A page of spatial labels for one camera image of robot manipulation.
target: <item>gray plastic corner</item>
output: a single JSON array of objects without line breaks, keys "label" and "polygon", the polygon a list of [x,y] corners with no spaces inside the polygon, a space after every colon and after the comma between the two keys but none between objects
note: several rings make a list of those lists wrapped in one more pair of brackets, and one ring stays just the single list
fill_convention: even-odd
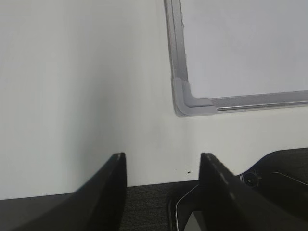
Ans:
[{"label": "gray plastic corner", "polygon": [[217,113],[217,108],[210,99],[197,99],[192,96],[191,86],[188,81],[173,78],[173,90],[178,116],[204,116]]}]

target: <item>black object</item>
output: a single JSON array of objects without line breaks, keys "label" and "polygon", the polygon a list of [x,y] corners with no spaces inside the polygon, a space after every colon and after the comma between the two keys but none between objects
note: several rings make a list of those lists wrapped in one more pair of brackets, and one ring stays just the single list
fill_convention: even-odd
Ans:
[{"label": "black object", "polygon": [[126,187],[125,154],[115,154],[67,200],[14,231],[116,231]]},{"label": "black object", "polygon": [[[308,192],[306,185],[279,173],[271,173],[270,177],[271,179],[265,173],[260,177],[252,169],[241,177],[241,182],[239,177],[234,176],[212,154],[202,154],[198,184],[187,185],[187,188],[179,189],[170,198],[168,210],[171,230],[184,230],[190,214],[198,210],[202,211],[203,222],[206,225],[203,230],[208,231],[308,230],[308,223],[304,220],[292,216],[267,200],[257,190],[253,190],[258,188],[262,194],[268,192],[267,198],[271,198],[284,189],[287,182],[290,191],[299,190],[300,192],[295,194],[302,195],[303,199]],[[269,184],[273,181],[273,187],[268,190]],[[288,192],[284,191],[282,196],[276,199],[277,203],[289,200],[287,195]]]}]

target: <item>white wall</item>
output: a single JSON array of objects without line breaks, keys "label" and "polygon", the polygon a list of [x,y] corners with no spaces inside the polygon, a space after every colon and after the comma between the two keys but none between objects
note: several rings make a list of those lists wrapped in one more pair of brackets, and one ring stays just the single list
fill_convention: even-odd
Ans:
[{"label": "white wall", "polygon": [[163,0],[2,0],[0,33],[0,199],[72,192],[121,151],[131,186],[308,146],[307,107],[175,116]]}]

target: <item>whiteboard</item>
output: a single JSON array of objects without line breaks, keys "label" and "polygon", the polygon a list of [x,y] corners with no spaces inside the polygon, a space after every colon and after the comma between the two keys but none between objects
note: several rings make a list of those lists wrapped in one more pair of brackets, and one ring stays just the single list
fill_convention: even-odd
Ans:
[{"label": "whiteboard", "polygon": [[307,0],[181,0],[191,92],[308,90]]}]

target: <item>whiteboard frame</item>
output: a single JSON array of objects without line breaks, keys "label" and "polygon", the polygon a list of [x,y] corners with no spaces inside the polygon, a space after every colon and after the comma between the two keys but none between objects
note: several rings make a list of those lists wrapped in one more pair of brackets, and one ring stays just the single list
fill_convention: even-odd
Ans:
[{"label": "whiteboard frame", "polygon": [[165,0],[171,80],[176,114],[203,116],[220,112],[304,106],[308,90],[225,98],[195,98],[188,82],[180,0]]}]

